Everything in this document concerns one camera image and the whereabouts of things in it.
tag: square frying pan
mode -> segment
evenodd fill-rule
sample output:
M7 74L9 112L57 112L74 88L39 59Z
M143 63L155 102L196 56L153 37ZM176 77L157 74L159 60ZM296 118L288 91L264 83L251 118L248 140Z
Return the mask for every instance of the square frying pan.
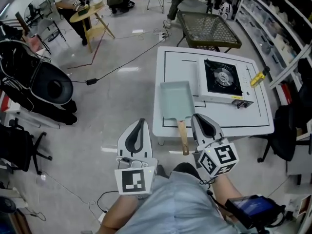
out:
M160 92L163 116L165 119L176 119L182 140L183 155L188 155L190 152L185 119L195 114L190 84L188 81L162 82Z

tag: black chair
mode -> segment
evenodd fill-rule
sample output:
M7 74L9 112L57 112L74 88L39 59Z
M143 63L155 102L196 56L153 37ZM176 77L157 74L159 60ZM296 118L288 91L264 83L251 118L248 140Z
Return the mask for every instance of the black chair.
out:
M272 147L274 154L286 161L291 161L296 145L309 146L309 154L312 154L312 135L310 140L296 141L297 129L305 128L312 118L312 69L306 58L299 60L298 71L302 77L302 86L297 95L293 95L293 102L287 106L281 106L275 113L274 132L267 136L252 136L268 140L264 155L258 158L263 162Z
M42 172L38 170L37 155L52 160L51 156L45 156L37 151L40 141L47 133L42 132L33 144L33 137L29 132L25 131L22 126L19 126L16 121L12 120L9 124L11 127L0 125L0 158L12 162L16 167L7 164L7 169L10 173L16 170L28 171L30 159L33 157L36 172L41 175Z
M310 140L296 141L297 130L294 124L293 114L294 109L291 105L279 107L275 114L274 132L266 136L253 136L268 140L264 155L262 158L258 158L258 163L265 160L270 147L272 147L275 155L286 161L293 159L296 145L309 146L309 154L312 154L312 134L310 134Z

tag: gray floor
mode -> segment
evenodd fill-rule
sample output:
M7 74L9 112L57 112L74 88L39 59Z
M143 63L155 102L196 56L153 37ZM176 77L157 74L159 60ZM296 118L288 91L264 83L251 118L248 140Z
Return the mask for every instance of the gray floor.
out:
M107 7L100 11L100 15L106 15L103 19L117 39L112 40L105 34L101 42L99 39L93 40L92 54L88 52L87 47L81 46L80 38L74 30L70 30L67 22L63 20L59 23L67 42L59 36L50 43L50 47L54 61L72 80L101 77L158 42L158 32L163 31L163 21L166 19L170 0L165 0L164 14L159 7L147 11L147 0L133 1L136 3L135 7L126 14L107 16L111 13ZM157 5L157 0L151 0L152 7ZM244 31L235 22L229 24L243 42L240 49L233 49L229 53L252 58L259 69L263 69L263 64ZM143 29L147 33L125 38L137 29ZM177 44L182 36L177 22L173 22L170 34L160 46ZM93 59L98 44L99 48ZM187 47L187 43L183 41L180 46ZM29 208L43 212L47 218L46 222L42 222L38 218L27 216L34 234L78 234L84 230L97 231L99 223L89 211L88 203L91 200L96 201L103 192L117 189L114 176L116 154L103 152L102 147L116 146L123 130L141 117L146 118L150 129L152 128L156 53L157 47L125 65L138 67L138 71L113 72L92 86L74 83L73 99L78 106L79 118L76 125L62 126L56 130L45 127L38 129L24 124L35 136L41 131L47 132L42 146L53 156L53 161L39 158L39 166L49 174L44 179L36 176L32 163L28 172L15 172L11 176L12 184L25 197ZM92 65L74 68L91 62ZM272 111L275 112L278 103L273 92L269 90L268 83L269 79L266 78L265 84ZM234 143L240 162L229 177L243 195L269 196L287 179L285 162L271 152L266 162L257 163L256 159L262 155L266 141L245 138ZM180 149L175 143L159 146L156 138L152 136L152 144L154 156L167 172L180 162L194 162L192 156L170 154L168 151ZM279 195L275 194L275 197L282 197L283 193L279 191ZM117 194L104 196L100 202L101 206L110 207L116 198ZM90 208L95 216L99 217L101 211L93 203L90 202Z

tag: stove burner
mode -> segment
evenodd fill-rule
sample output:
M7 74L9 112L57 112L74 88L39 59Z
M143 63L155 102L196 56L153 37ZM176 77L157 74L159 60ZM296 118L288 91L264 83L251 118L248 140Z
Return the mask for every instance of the stove burner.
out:
M204 62L209 92L242 96L235 65L208 59Z
M231 73L222 68L218 68L214 71L214 77L216 78L216 82L225 87L231 86L234 80Z

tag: blue shirt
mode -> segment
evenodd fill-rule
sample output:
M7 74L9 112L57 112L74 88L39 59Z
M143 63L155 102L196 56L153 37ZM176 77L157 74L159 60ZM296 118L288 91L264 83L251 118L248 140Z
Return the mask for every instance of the blue shirt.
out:
M186 173L155 176L152 194L117 234L237 234L215 204Z

